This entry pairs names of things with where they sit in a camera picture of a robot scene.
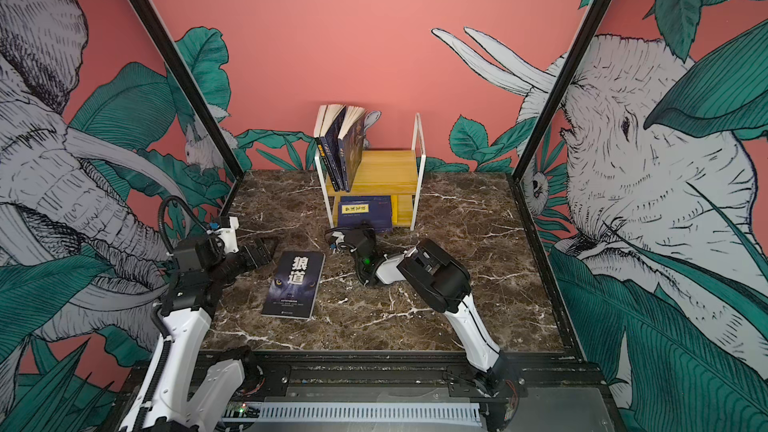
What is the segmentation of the navy book with yellow label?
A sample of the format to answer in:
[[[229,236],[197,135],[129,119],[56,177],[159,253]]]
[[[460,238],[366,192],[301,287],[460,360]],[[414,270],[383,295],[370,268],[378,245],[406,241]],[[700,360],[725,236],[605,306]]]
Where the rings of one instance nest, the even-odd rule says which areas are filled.
[[[344,196],[340,198],[339,227],[370,225],[377,233],[393,229],[393,209],[389,196]]]

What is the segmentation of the dark purple book white strip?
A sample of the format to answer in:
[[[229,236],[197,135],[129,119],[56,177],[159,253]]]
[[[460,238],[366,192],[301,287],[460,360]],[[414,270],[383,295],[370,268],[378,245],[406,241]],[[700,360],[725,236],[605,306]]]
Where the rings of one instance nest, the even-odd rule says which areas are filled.
[[[261,314],[309,320],[324,263],[325,254],[320,251],[283,252],[270,280]]]

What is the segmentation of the purple book with old man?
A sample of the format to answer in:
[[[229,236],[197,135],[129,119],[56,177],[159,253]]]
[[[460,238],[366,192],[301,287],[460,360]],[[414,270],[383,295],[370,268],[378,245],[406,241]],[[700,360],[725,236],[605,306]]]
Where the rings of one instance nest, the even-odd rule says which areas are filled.
[[[341,155],[339,149],[339,133],[346,115],[346,105],[331,104],[325,107],[325,114],[319,138],[324,148],[325,156],[329,159],[337,185],[337,191],[346,190],[344,173],[342,172]]]

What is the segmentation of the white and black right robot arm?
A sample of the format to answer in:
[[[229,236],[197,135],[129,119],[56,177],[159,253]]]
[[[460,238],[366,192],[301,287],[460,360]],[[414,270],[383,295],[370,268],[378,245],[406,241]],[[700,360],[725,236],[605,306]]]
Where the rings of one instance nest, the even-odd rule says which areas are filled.
[[[405,281],[427,306],[444,315],[476,371],[474,383],[482,394],[524,392],[521,372],[507,359],[480,317],[469,271],[436,242],[422,239],[402,253],[386,254],[378,248],[370,225],[333,228],[326,232],[326,241],[333,250],[351,255],[362,285]]]

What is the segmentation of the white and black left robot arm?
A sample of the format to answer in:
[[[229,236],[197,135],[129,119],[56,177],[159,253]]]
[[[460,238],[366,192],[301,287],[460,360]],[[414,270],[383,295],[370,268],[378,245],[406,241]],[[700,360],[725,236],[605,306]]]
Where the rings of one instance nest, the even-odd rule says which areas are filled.
[[[233,396],[253,395],[266,381],[253,351],[241,346],[221,353],[198,388],[190,388],[224,288],[269,264],[272,251],[262,241],[239,246],[233,231],[220,230],[180,241],[171,259],[168,292],[152,312],[157,347],[122,431],[212,431]]]

